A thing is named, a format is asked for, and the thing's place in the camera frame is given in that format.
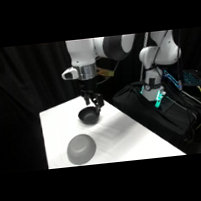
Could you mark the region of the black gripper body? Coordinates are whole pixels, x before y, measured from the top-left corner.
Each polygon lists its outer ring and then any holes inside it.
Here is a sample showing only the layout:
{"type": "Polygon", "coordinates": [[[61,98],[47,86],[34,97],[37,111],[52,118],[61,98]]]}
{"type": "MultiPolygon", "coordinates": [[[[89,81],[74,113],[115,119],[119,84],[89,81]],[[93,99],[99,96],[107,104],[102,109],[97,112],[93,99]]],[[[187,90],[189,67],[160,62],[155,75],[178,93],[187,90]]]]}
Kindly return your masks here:
{"type": "Polygon", "coordinates": [[[80,80],[78,83],[79,83],[81,95],[91,94],[92,92],[96,92],[96,89],[97,89],[96,78],[91,78],[90,80],[80,80]]]}

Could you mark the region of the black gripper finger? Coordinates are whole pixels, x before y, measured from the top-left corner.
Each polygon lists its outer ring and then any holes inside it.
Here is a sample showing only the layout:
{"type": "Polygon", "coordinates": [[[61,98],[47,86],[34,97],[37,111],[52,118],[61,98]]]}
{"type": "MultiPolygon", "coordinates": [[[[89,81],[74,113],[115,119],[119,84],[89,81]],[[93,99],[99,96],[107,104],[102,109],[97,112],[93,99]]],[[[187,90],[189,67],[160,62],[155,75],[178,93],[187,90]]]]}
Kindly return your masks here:
{"type": "Polygon", "coordinates": [[[84,94],[82,94],[82,97],[84,99],[84,101],[86,102],[86,105],[90,105],[91,101],[90,101],[90,95],[87,94],[86,92],[84,94]]]}
{"type": "Polygon", "coordinates": [[[91,100],[95,104],[95,110],[97,113],[101,111],[102,106],[104,105],[103,95],[98,93],[93,93],[91,100]]]}

